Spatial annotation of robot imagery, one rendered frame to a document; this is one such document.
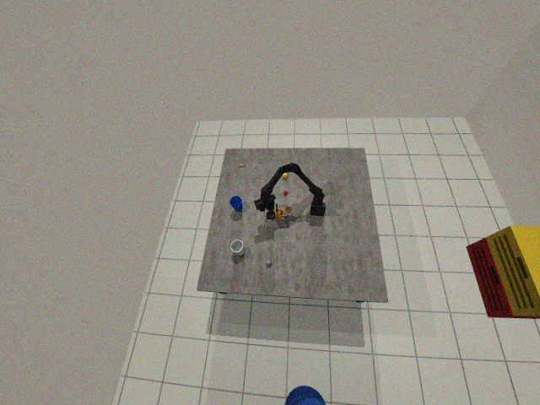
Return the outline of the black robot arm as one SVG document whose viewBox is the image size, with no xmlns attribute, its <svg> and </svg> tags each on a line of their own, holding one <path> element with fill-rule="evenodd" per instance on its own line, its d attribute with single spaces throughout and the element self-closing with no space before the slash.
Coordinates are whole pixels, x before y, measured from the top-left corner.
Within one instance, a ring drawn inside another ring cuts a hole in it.
<svg viewBox="0 0 540 405">
<path fill-rule="evenodd" d="M 276 197 L 271 195 L 274 186 L 283 175 L 283 173 L 294 172 L 310 189 L 311 193 L 315 195 L 313 197 L 313 204 L 315 206 L 323 206 L 323 198 L 325 194 L 322 189 L 314 185 L 313 182 L 302 172 L 301 168 L 296 163 L 290 163 L 289 165 L 280 166 L 273 178 L 261 189 L 260 199 L 254 201 L 256 209 L 260 209 L 261 212 L 265 211 L 266 204 L 268 206 L 273 205 L 273 199 Z M 271 195 L 271 196 L 270 196 Z"/>
</svg>

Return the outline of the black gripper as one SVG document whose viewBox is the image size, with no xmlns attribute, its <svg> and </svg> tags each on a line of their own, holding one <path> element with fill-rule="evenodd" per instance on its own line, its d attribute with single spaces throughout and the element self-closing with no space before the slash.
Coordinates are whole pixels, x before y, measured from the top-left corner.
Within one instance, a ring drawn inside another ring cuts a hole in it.
<svg viewBox="0 0 540 405">
<path fill-rule="evenodd" d="M 275 212 L 273 211 L 274 210 L 274 199 L 273 199 L 273 205 L 268 206 L 266 204 L 266 207 L 267 207 L 267 209 L 269 211 L 269 212 L 267 212 L 267 219 L 275 219 Z"/>
</svg>

